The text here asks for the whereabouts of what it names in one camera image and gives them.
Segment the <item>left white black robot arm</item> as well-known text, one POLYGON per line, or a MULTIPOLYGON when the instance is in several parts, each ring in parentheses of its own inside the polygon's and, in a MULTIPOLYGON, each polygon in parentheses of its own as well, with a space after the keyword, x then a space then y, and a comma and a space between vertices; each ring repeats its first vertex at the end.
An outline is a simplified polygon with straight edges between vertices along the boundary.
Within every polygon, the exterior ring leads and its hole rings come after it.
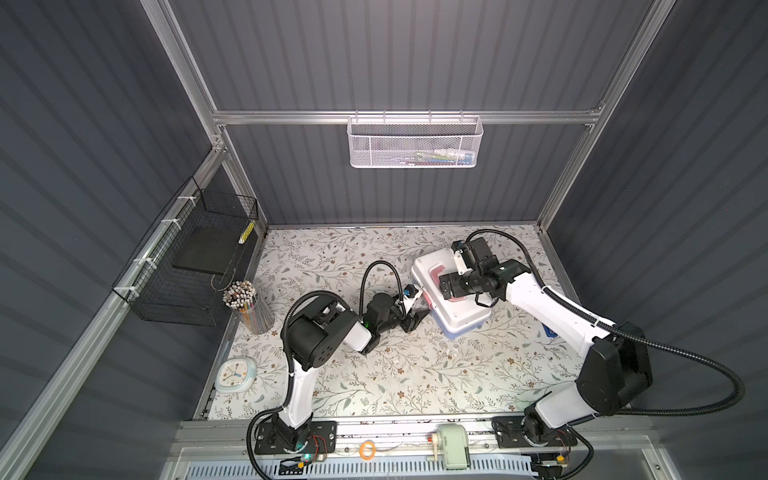
POLYGON ((416 307, 423 296, 423 288, 405 283, 392 263, 375 260, 362 275, 357 309, 327 290, 300 297, 286 314, 280 332, 287 363, 285 398, 280 406, 255 415, 253 420, 266 420, 290 449, 303 448, 310 437, 312 395, 321 367, 342 345, 367 355, 379 346, 385 333, 397 328, 413 332, 429 313, 416 307), (368 277, 376 266, 392 272, 396 292, 377 293, 366 301, 368 277))

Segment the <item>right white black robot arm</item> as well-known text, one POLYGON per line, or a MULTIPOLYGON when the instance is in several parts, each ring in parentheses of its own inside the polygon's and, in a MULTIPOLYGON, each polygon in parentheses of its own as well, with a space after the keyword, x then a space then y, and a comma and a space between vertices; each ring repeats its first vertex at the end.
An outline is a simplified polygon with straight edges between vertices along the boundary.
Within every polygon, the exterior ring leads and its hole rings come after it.
POLYGON ((524 259, 501 262, 479 229, 451 245, 456 271, 439 278, 447 300, 490 297, 524 310, 552 329, 583 359, 578 377, 529 405, 519 426, 533 446, 543 446, 570 424, 597 417, 686 417, 713 414, 735 406, 746 393, 743 380, 723 364, 668 344, 649 340, 638 326, 615 324, 547 285, 530 253, 524 259), (703 406, 674 409, 635 409, 631 402, 653 383, 649 350, 655 349, 711 368, 732 384, 723 399, 703 406))

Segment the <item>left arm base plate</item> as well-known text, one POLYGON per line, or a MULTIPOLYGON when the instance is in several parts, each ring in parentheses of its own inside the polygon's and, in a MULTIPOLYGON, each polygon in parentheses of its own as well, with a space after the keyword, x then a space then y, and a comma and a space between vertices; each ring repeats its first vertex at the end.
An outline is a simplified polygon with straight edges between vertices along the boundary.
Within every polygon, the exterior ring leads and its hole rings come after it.
POLYGON ((257 455, 333 453, 337 428, 335 421, 310 420, 294 429, 277 417, 270 418, 258 424, 253 452, 257 455))

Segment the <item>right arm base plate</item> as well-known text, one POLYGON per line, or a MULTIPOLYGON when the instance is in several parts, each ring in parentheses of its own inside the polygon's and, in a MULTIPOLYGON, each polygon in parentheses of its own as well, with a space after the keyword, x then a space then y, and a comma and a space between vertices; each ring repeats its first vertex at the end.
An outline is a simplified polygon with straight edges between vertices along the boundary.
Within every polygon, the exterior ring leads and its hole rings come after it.
POLYGON ((566 429, 554 430, 524 415, 492 417, 491 429, 502 448, 564 447, 569 450, 578 444, 566 429))

